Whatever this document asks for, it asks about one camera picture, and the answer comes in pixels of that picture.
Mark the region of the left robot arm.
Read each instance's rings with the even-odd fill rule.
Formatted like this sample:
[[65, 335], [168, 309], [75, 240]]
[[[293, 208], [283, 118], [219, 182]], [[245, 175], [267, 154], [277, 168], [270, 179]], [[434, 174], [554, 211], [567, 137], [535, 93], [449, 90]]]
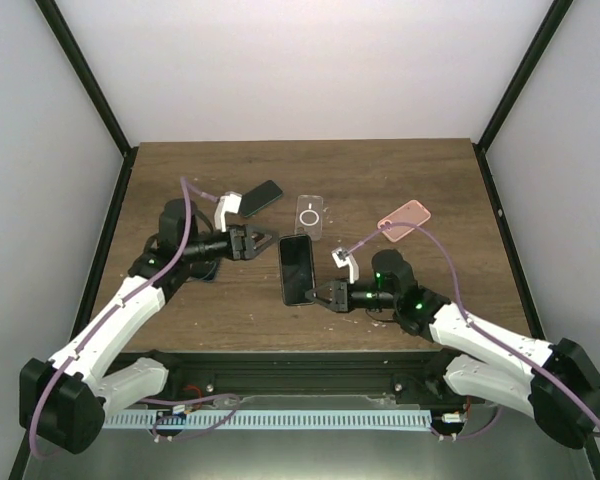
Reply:
[[108, 370], [137, 331], [162, 310], [192, 277], [193, 268], [217, 260], [249, 261], [277, 239], [254, 225], [229, 225], [237, 197], [221, 197], [216, 218], [200, 232], [197, 207], [188, 198], [168, 201], [158, 231], [133, 262], [121, 286], [101, 312], [48, 360], [29, 360], [20, 372], [19, 415], [31, 452], [38, 439], [79, 454], [98, 437], [105, 422], [136, 403], [176, 402], [183, 377], [159, 361], [142, 357]]

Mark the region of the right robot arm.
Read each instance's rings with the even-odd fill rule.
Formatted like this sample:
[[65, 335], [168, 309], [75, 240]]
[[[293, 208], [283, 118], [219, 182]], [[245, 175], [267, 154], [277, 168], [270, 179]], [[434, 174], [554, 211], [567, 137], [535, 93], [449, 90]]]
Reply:
[[527, 337], [469, 313], [421, 285], [394, 249], [373, 256], [369, 282], [359, 280], [344, 250], [333, 255], [348, 266], [348, 278], [323, 284], [328, 297], [314, 288], [307, 299], [336, 313], [389, 309], [402, 331], [445, 347], [442, 366], [424, 378], [431, 400], [445, 403], [458, 395], [494, 402], [529, 416], [571, 449], [600, 438], [600, 372], [581, 345]]

